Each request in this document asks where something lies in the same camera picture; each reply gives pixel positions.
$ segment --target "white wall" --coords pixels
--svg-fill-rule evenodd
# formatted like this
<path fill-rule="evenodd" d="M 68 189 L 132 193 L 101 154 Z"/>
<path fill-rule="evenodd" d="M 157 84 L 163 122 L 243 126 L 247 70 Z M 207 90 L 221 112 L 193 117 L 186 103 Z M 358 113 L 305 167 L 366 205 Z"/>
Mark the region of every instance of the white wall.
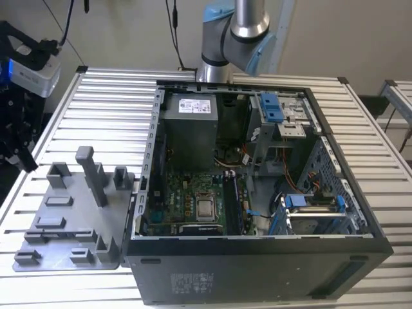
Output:
<path fill-rule="evenodd" d="M 46 0 L 64 26 L 69 0 Z M 197 67 L 201 55 L 203 7 L 212 0 L 177 0 L 178 42 L 186 67 Z M 173 2 L 169 1 L 171 10 Z M 268 0 L 271 28 L 276 30 L 281 0 Z M 6 19 L 34 39 L 60 39 L 62 34 L 41 0 L 0 0 L 0 19 Z M 76 0 L 69 40 L 88 66 L 175 70 L 173 48 L 164 0 L 91 0 L 90 12 Z M 80 64 L 66 44 L 59 55 L 61 80 L 48 99 L 52 111 Z"/>
<path fill-rule="evenodd" d="M 278 73 L 345 76 L 358 94 L 412 80 L 411 0 L 296 0 Z"/>

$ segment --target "blue drive bracket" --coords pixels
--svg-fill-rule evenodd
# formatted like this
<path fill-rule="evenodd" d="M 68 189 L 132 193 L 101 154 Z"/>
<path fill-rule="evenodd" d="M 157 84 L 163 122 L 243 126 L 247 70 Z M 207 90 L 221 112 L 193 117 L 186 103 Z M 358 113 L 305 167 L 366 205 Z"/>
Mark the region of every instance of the blue drive bracket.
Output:
<path fill-rule="evenodd" d="M 285 116 L 277 95 L 275 93 L 262 93 L 260 99 L 266 121 L 281 124 Z"/>

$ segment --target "green circuit board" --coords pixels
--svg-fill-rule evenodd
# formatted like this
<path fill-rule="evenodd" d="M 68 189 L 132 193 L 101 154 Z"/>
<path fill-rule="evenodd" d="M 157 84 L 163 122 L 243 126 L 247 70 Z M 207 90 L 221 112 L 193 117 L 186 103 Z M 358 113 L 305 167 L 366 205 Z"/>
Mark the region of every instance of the green circuit board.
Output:
<path fill-rule="evenodd" d="M 180 225 L 217 224 L 226 230 L 226 212 L 223 197 L 222 175 L 209 174 L 174 174 L 167 175 L 165 207 L 163 211 L 150 210 L 148 233 L 151 236 L 172 236 Z M 247 201 L 249 195 L 244 179 L 238 178 L 240 205 Z M 208 196 L 214 201 L 215 214 L 213 221 L 199 222 L 196 217 L 196 197 Z"/>

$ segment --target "power supply label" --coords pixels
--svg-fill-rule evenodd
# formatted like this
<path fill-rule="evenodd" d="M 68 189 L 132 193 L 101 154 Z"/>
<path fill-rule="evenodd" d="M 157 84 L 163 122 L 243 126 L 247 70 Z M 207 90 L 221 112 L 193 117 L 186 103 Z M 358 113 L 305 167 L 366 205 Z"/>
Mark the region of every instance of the power supply label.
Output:
<path fill-rule="evenodd" d="M 179 113 L 210 114 L 211 102 L 183 98 L 179 100 Z"/>

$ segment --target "metal worktable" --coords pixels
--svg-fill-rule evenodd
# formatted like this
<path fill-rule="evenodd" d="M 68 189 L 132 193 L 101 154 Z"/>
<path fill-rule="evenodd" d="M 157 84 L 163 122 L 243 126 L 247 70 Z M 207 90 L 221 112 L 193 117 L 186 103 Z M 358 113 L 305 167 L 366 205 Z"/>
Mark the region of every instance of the metal worktable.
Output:
<path fill-rule="evenodd" d="M 0 209 L 0 304 L 12 304 L 13 308 L 17 304 L 22 308 L 144 306 L 128 268 L 15 273 L 12 263 L 46 192 L 46 173 L 52 162 L 65 161 L 70 170 L 79 171 L 75 151 L 80 145 L 92 145 L 94 159 L 104 164 L 105 171 L 126 165 L 140 174 L 156 79 L 190 80 L 194 76 L 192 72 L 97 68 L 76 74 L 33 150 L 38 170 L 19 175 Z M 234 82 L 312 89 L 395 251 L 336 303 L 281 304 L 277 308 L 380 309 L 391 308 L 393 303 L 395 308 L 412 308 L 412 171 L 352 88 L 338 79 L 319 77 L 235 75 Z"/>
<path fill-rule="evenodd" d="M 412 126 L 412 82 L 386 80 L 380 95 L 385 96 Z"/>

